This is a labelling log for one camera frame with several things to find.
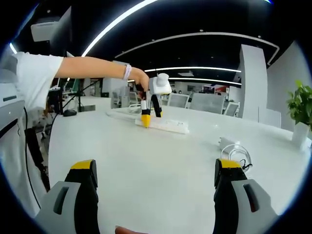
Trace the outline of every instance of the green plant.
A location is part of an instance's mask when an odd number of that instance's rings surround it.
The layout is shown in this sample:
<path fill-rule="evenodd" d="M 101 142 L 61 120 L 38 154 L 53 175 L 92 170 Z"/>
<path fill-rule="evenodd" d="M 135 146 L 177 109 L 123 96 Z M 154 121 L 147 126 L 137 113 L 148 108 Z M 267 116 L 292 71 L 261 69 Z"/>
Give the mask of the green plant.
<path fill-rule="evenodd" d="M 291 99 L 287 100 L 289 113 L 296 124 L 307 124 L 312 131 L 312 89 L 302 85 L 299 80 L 296 80 L 296 85 L 298 89 L 294 93 L 288 91 L 291 96 Z"/>

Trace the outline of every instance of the potted plant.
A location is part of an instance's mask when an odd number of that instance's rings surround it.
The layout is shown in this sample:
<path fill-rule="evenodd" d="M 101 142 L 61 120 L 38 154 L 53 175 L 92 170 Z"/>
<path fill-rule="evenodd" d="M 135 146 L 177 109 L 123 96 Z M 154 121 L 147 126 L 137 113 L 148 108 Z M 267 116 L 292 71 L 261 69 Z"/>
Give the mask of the potted plant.
<path fill-rule="evenodd" d="M 293 143 L 301 148 L 312 131 L 312 88 L 302 85 L 296 80 L 297 90 L 289 92 L 291 98 L 287 101 L 291 118 L 295 120 L 292 135 Z"/>

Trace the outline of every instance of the white planter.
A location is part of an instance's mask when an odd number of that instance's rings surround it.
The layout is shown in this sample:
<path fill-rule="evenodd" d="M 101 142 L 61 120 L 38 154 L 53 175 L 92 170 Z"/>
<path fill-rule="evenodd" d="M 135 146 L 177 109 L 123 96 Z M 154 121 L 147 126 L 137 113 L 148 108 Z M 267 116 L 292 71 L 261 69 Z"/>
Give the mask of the white planter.
<path fill-rule="evenodd" d="M 302 149 L 305 146 L 310 128 L 307 124 L 304 123 L 297 123 L 294 127 L 293 135 L 292 135 L 292 142 L 293 144 Z"/>

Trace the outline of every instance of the wristband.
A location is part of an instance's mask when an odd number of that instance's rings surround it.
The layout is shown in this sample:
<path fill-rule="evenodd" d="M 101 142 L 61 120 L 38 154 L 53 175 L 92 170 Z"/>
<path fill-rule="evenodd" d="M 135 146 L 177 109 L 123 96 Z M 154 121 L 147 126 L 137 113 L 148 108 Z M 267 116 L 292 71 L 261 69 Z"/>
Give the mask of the wristband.
<path fill-rule="evenodd" d="M 126 71 L 125 71 L 125 75 L 123 77 L 123 80 L 127 81 L 129 76 L 130 76 L 130 73 L 131 73 L 131 70 L 132 70 L 132 67 L 131 65 L 127 64 L 126 65 Z"/>

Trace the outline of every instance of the table surface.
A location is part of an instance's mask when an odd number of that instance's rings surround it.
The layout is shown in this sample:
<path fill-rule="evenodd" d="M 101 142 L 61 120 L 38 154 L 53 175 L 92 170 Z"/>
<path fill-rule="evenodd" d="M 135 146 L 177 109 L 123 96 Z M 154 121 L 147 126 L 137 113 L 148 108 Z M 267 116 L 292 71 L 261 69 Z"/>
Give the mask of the table surface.
<path fill-rule="evenodd" d="M 247 172 L 282 214 L 304 179 L 309 151 L 291 144 L 292 133 L 248 120 L 163 106 L 164 118 L 188 122 L 181 135 L 136 126 L 104 111 L 58 117 L 49 151 L 51 186 L 78 161 L 95 159 L 102 233 L 115 225 L 149 234 L 212 233 L 215 159 L 220 137 L 239 140 L 253 167 Z"/>

